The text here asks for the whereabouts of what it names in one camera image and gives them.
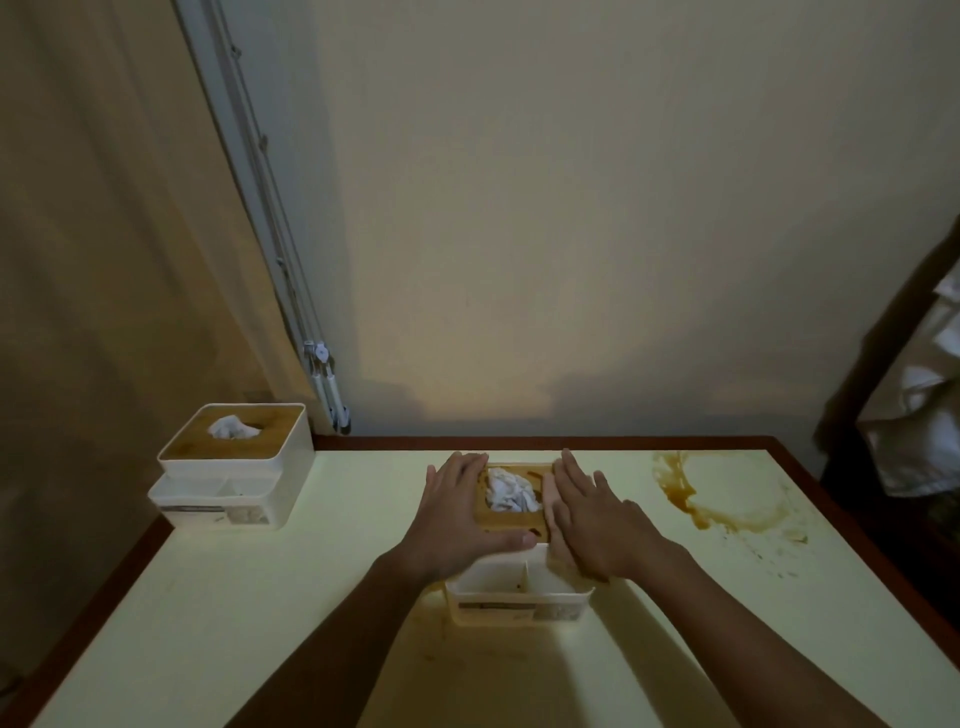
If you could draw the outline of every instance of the wooden table edge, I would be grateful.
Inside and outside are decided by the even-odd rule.
[[[960,633],[940,616],[907,581],[880,549],[860,529],[853,517],[838,506],[820,483],[806,471],[776,438],[765,435],[733,437],[338,437],[314,435],[314,449],[323,450],[469,450],[497,449],[765,449],[804,492],[830,524],[843,536],[864,564],[897,598],[910,616],[960,668]],[[162,516],[147,527],[104,585],[86,605],[66,634],[24,680],[7,710],[0,715],[0,728],[26,728],[53,697],[67,674],[107,623],[117,605],[163,546],[173,527]]]

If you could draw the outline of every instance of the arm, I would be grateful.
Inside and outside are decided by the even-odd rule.
[[[683,636],[744,726],[884,723],[663,538],[640,507],[620,501],[564,450],[554,464],[554,516],[583,569],[631,579]]]
[[[530,548],[526,531],[486,533],[473,489],[486,455],[455,452],[427,469],[420,508],[403,541],[373,562],[356,589],[264,683],[234,719],[244,726],[350,726],[363,713],[396,632],[430,583],[480,556]]]

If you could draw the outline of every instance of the white tissue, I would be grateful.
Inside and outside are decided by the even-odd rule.
[[[528,513],[541,509],[534,487],[525,477],[503,468],[490,468],[487,476],[487,505],[492,511]]]
[[[206,431],[218,440],[247,440],[260,434],[260,430],[244,425],[236,415],[221,417]]]

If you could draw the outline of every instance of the wall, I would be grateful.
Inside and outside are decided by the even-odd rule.
[[[960,199],[952,0],[235,0],[368,433],[811,434]]]

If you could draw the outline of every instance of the table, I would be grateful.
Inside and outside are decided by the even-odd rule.
[[[562,445],[891,725],[955,724],[960,672],[945,651],[960,655],[957,635],[773,438],[320,438],[283,529],[152,526],[5,718],[26,725],[49,698],[41,728],[223,725],[402,536],[427,464],[453,449],[549,461]],[[745,528],[700,529],[667,499],[678,451],[692,500]],[[734,725],[673,627],[625,584],[598,590],[572,628],[457,628],[428,592],[361,724],[534,721]]]

